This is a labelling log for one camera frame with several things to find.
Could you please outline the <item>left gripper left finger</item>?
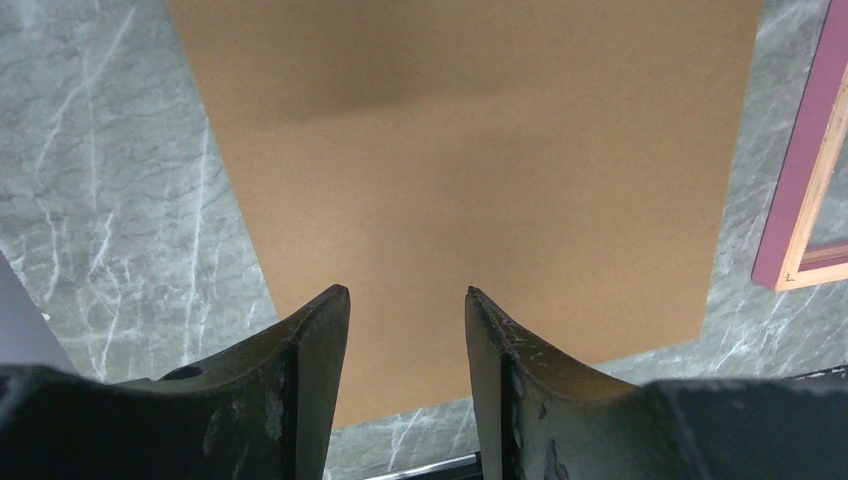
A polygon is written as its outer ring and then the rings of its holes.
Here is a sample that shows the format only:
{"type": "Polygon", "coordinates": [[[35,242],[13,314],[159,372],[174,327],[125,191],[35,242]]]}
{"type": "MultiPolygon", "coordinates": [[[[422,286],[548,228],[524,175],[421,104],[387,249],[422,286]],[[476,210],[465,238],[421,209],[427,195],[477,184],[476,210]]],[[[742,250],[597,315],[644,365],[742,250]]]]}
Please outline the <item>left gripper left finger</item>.
{"type": "Polygon", "coordinates": [[[1,370],[5,479],[319,479],[350,294],[158,380],[103,384],[47,366],[1,370]]]}

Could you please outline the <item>brown backing board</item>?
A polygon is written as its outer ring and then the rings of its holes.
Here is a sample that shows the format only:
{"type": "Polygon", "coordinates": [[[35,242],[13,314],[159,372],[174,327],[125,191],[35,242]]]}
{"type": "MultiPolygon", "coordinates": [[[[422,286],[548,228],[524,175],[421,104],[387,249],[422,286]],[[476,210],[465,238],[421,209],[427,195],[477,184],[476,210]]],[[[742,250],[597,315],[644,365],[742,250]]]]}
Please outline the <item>brown backing board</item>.
{"type": "Polygon", "coordinates": [[[470,393],[469,287],[596,364],[696,338],[759,1],[173,1],[281,315],[351,298],[335,423],[470,393]]]}

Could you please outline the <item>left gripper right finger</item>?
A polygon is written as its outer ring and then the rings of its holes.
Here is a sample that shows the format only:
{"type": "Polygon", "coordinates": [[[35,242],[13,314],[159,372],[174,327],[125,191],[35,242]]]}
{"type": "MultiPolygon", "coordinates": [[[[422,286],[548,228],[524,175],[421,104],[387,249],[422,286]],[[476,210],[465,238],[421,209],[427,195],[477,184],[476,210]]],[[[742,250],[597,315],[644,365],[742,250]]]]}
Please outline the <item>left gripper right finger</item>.
{"type": "Polygon", "coordinates": [[[478,288],[466,344],[487,479],[843,479],[847,372],[633,385],[565,354],[478,288]]]}

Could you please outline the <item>pink wooden picture frame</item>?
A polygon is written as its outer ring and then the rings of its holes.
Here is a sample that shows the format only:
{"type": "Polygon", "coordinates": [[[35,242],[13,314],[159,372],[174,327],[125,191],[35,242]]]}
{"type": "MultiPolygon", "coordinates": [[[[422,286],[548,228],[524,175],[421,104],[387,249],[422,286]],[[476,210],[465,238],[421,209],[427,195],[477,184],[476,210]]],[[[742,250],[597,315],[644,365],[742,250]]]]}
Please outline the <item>pink wooden picture frame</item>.
{"type": "Polygon", "coordinates": [[[809,245],[847,134],[847,2],[832,1],[767,216],[752,279],[776,292],[845,280],[847,242],[809,245]]]}

